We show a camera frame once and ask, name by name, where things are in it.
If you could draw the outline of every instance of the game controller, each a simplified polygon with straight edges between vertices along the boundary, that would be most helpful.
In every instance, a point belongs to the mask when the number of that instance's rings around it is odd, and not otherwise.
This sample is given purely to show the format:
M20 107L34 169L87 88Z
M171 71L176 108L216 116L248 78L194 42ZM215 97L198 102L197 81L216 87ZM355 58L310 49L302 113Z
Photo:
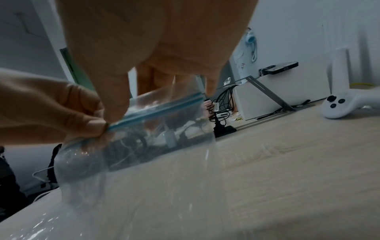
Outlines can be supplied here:
M331 95L322 104L322 114L325 118L336 119L364 106L380 110L380 91L348 89Z

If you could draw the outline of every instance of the ceiling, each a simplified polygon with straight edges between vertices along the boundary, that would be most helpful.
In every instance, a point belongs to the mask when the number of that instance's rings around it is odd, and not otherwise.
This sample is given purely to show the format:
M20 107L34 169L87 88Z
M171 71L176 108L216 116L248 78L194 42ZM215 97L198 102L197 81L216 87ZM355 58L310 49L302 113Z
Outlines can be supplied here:
M16 13L22 14L25 25L16 16ZM28 31L30 34L48 40L31 0L0 0L0 24L19 28L25 33Z

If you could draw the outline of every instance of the transparent zip-lock bag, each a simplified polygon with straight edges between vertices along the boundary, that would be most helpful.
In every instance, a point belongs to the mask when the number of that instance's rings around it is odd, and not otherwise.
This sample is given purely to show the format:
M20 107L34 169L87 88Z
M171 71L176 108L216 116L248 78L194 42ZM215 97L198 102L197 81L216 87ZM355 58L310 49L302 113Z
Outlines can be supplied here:
M64 144L62 203L8 239L224 239L231 222L214 148L195 82L139 96L99 138Z

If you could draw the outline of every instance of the table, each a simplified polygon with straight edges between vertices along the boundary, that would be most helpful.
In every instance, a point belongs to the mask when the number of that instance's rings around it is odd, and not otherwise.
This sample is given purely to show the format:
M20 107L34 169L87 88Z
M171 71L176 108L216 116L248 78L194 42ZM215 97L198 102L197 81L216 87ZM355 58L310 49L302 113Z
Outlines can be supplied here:
M380 239L380 111L325 119L318 106L217 140L235 227L256 239ZM5 239L59 190L0 224Z

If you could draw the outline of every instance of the person's left hand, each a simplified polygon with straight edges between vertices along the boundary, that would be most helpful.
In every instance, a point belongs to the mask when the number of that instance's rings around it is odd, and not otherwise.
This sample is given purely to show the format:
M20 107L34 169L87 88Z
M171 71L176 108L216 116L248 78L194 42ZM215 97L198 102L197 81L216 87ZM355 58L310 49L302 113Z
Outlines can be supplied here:
M96 93L69 82L0 72L0 145L100 136L107 123Z

